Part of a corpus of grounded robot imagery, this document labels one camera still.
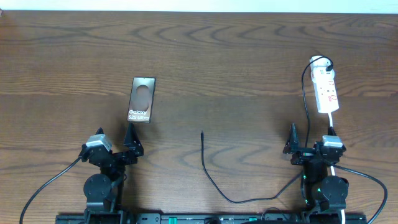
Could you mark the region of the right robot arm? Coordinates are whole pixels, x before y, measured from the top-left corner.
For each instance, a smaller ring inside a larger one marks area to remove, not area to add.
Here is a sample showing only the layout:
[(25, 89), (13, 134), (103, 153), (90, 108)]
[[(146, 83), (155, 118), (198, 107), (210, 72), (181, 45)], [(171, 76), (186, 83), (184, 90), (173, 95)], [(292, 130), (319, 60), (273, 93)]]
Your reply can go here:
[(292, 124), (283, 153), (292, 156), (290, 163), (303, 167), (303, 197), (306, 210), (300, 218), (305, 223), (341, 223), (345, 216), (349, 183), (345, 178), (330, 175), (328, 168), (340, 161), (346, 151), (341, 139), (332, 128), (313, 147), (302, 147)]

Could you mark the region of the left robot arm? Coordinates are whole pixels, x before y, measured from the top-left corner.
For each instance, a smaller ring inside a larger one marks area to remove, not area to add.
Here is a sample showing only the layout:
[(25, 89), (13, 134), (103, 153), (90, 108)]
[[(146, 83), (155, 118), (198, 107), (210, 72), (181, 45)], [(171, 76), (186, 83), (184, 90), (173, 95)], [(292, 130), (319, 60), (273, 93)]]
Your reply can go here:
[(126, 166), (136, 164), (137, 158), (144, 155), (132, 123), (127, 128), (123, 145), (126, 151), (113, 152), (111, 141), (102, 128), (82, 145), (78, 158), (100, 169), (100, 173), (89, 177), (83, 187), (86, 197), (84, 223), (135, 222), (134, 216), (121, 205)]

